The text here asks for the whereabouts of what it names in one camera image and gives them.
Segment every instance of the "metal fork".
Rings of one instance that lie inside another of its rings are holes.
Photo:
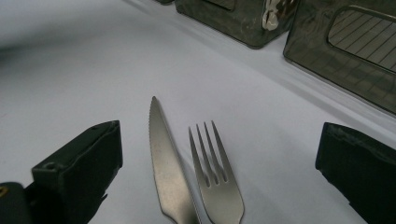
[[[242,215],[244,214],[244,203],[233,176],[233,170],[231,169],[231,165],[225,153],[224,146],[221,143],[215,123],[212,120],[213,131],[218,143],[219,155],[223,165],[222,169],[219,165],[215,150],[213,149],[206,123],[204,123],[204,125],[207,143],[209,144],[214,166],[213,170],[210,166],[209,158],[207,157],[204,147],[204,141],[202,140],[202,136],[197,124],[196,127],[205,162],[206,175],[204,174],[200,159],[198,157],[194,139],[191,133],[191,128],[189,128],[189,135],[195,173],[199,183],[201,196],[204,201],[205,210],[210,220],[215,224],[240,223]]]

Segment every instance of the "white tablecloth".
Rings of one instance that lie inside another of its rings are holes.
[[[0,28],[0,182],[26,187],[52,152],[118,119],[124,166],[90,223],[172,223],[149,151],[155,95],[203,223],[188,127],[210,120],[242,223],[365,223],[315,169],[321,129],[334,122],[396,147],[396,119],[287,63],[287,34],[249,49],[152,0],[3,0]]]

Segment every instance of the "cutlery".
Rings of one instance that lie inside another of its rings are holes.
[[[233,170],[231,169],[224,146],[221,143],[215,123],[212,121],[213,131],[216,137],[223,168],[219,165],[206,123],[204,123],[204,125],[214,171],[210,166],[209,158],[207,157],[204,141],[202,140],[198,125],[196,125],[196,128],[205,162],[206,175],[204,174],[201,166],[194,139],[192,137],[191,128],[189,128],[189,136],[195,173],[200,187],[201,196],[204,201],[205,210],[210,220],[215,224],[240,223],[242,215],[244,214],[244,203],[233,176]]]
[[[177,224],[201,223],[157,98],[149,111],[149,142],[158,198],[163,213]]]

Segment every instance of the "knife blade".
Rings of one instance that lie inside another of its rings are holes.
[[[201,223],[155,96],[151,100],[148,127],[154,179],[163,213],[177,224]]]

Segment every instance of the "metal knife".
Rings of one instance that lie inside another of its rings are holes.
[[[154,179],[163,213],[177,224],[201,223],[157,98],[149,111],[149,142]]]

